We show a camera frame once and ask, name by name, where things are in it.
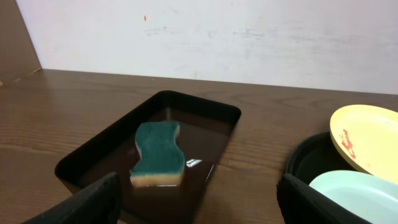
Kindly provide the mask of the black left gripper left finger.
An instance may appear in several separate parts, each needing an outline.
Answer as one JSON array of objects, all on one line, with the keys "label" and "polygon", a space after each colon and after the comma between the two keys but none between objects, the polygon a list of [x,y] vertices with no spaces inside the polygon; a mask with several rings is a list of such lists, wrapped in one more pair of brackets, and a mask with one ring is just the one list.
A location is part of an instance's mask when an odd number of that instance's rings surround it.
[{"label": "black left gripper left finger", "polygon": [[112,172],[24,224],[116,224],[121,205],[121,181]]}]

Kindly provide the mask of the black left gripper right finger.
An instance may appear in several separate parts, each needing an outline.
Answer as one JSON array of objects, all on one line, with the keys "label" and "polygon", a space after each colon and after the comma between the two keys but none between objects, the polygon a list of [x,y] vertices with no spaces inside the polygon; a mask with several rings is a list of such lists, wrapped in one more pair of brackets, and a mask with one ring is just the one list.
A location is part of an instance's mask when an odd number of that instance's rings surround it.
[{"label": "black left gripper right finger", "polygon": [[277,202],[286,223],[367,223],[291,174],[279,180]]}]

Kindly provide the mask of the green and yellow sponge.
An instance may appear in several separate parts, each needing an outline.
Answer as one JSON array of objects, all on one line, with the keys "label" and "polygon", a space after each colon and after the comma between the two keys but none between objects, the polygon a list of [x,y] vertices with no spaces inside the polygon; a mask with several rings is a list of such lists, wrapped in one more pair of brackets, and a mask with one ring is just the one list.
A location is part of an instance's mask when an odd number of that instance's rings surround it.
[{"label": "green and yellow sponge", "polygon": [[140,124],[135,135],[140,159],[130,170],[135,188],[178,186],[185,170],[185,156],[177,146],[180,125],[175,121]]}]

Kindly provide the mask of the light green plate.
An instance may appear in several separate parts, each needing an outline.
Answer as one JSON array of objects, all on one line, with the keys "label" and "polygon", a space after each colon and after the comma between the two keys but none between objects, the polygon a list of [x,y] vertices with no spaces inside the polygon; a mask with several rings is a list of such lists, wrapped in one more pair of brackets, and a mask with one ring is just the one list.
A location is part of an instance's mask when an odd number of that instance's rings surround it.
[{"label": "light green plate", "polygon": [[334,170],[314,178],[310,186],[370,223],[397,223],[397,185],[350,170]]}]

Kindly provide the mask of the yellow plate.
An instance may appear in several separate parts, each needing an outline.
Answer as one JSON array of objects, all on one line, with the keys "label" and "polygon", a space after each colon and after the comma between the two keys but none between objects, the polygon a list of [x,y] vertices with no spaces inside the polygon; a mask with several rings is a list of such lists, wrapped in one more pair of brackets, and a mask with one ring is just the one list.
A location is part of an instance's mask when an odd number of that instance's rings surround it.
[{"label": "yellow plate", "polygon": [[397,183],[397,112],[371,105],[348,105],[330,118],[330,136],[355,170]]}]

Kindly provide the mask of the black round tray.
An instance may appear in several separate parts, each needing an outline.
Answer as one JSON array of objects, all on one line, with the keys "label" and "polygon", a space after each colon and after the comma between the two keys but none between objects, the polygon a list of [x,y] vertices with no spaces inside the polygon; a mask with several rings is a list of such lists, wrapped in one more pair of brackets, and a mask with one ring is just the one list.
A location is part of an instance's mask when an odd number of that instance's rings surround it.
[{"label": "black round tray", "polygon": [[354,170],[336,150],[330,132],[316,134],[300,143],[287,160],[284,173],[309,184],[333,170]]}]

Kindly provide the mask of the black rectangular water tray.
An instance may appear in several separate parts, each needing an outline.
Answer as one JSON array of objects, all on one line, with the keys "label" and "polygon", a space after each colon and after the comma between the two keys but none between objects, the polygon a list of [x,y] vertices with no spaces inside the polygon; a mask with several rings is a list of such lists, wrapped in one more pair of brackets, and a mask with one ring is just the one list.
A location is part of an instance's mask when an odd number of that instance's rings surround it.
[{"label": "black rectangular water tray", "polygon": [[[206,186],[240,118],[239,108],[176,91],[160,91],[64,157],[55,175],[73,194],[116,172],[126,223],[192,223]],[[176,121],[186,167],[178,187],[136,189],[129,171],[139,160],[134,142],[145,122]]]}]

